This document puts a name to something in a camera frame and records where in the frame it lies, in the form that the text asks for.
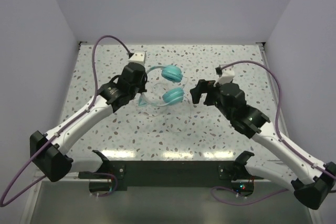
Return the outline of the teal cat-ear headphones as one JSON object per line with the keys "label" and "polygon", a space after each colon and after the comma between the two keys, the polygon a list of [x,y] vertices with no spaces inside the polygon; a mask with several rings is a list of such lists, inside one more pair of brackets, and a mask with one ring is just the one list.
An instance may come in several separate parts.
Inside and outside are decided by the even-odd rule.
{"label": "teal cat-ear headphones", "polygon": [[176,105],[184,100],[185,92],[182,80],[188,78],[183,76],[182,70],[175,65],[151,66],[146,70],[147,78],[149,78],[150,72],[159,70],[161,75],[154,78],[156,83],[150,87],[149,97],[145,92],[140,94],[137,104],[139,108],[147,105],[161,108]]}

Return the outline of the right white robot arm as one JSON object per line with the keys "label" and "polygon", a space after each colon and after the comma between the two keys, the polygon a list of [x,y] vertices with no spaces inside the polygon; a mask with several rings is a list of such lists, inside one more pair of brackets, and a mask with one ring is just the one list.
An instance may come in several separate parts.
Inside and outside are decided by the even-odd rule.
{"label": "right white robot arm", "polygon": [[238,133],[271,151],[283,167],[277,168],[249,151],[233,163],[233,174],[262,177],[293,192],[304,206],[317,210],[335,185],[335,163],[324,163],[301,149],[285,135],[278,134],[274,123],[257,108],[247,104],[245,93],[233,82],[218,83],[201,79],[190,90],[192,102],[215,106]]}

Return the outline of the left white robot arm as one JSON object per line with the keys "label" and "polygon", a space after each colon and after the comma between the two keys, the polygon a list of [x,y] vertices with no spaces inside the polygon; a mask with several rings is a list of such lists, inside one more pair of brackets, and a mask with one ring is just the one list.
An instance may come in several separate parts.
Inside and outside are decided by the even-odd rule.
{"label": "left white robot arm", "polygon": [[91,172],[97,178],[108,174],[109,165],[103,162],[102,155],[74,162],[67,153],[93,126],[127,105],[138,93],[146,91],[148,78],[143,64],[128,63],[114,79],[117,82],[110,80],[103,84],[69,119],[44,134],[36,131],[30,136],[32,161],[51,182],[72,172]]}

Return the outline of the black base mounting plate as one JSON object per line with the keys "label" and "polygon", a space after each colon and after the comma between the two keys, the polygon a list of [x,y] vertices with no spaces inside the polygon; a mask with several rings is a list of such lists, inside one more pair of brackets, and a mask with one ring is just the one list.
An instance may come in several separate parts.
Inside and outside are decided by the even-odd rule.
{"label": "black base mounting plate", "polygon": [[80,172],[80,179],[89,179],[91,193],[131,187],[199,187],[223,186],[235,193],[250,196],[254,178],[235,169],[233,161],[109,161],[94,174]]}

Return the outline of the aluminium right frame rail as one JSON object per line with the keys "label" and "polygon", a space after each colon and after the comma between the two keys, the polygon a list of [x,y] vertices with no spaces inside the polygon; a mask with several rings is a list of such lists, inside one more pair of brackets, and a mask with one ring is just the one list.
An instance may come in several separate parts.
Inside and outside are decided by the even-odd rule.
{"label": "aluminium right frame rail", "polygon": [[281,136],[287,136],[288,130],[285,123],[285,119],[283,117],[283,113],[281,111],[281,108],[278,107],[279,105],[279,90],[277,82],[274,79],[274,73],[270,70],[270,66],[268,64],[268,60],[266,57],[266,51],[265,51],[265,42],[257,42],[256,45],[259,48],[260,54],[261,54],[261,61],[262,64],[267,68],[266,73],[268,77],[268,82],[271,88],[272,97],[276,106],[276,118],[274,119],[274,123],[278,123],[279,131],[281,133]]}

